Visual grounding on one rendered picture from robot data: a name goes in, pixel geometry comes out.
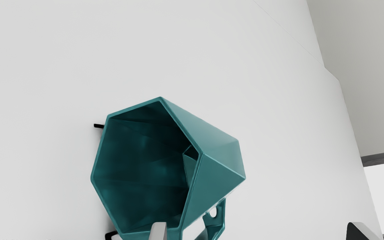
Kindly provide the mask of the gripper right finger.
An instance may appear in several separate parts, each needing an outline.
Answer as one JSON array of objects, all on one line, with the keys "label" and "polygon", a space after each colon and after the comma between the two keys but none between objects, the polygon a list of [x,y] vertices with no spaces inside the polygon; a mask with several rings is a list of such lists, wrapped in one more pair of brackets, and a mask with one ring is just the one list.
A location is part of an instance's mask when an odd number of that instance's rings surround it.
[{"label": "gripper right finger", "polygon": [[346,229],[346,240],[384,240],[377,236],[362,222],[349,222]]}]

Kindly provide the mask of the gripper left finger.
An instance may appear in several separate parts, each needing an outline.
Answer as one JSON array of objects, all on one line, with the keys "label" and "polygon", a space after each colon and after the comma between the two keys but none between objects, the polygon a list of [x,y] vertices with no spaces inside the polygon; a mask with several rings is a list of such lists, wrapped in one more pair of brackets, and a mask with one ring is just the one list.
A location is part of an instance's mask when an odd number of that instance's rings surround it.
[{"label": "gripper left finger", "polygon": [[167,223],[155,222],[152,224],[149,240],[167,240]]}]

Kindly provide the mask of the teal faceted mug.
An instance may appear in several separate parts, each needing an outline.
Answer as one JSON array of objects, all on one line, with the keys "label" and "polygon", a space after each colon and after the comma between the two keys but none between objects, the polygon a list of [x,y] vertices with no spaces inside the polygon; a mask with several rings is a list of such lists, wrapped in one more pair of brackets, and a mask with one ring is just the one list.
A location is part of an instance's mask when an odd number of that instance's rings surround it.
[{"label": "teal faceted mug", "polygon": [[157,97],[111,113],[102,128],[90,180],[122,240],[149,240],[167,223],[167,240],[182,240],[198,219],[197,240],[218,240],[227,196],[245,179],[239,141]]}]

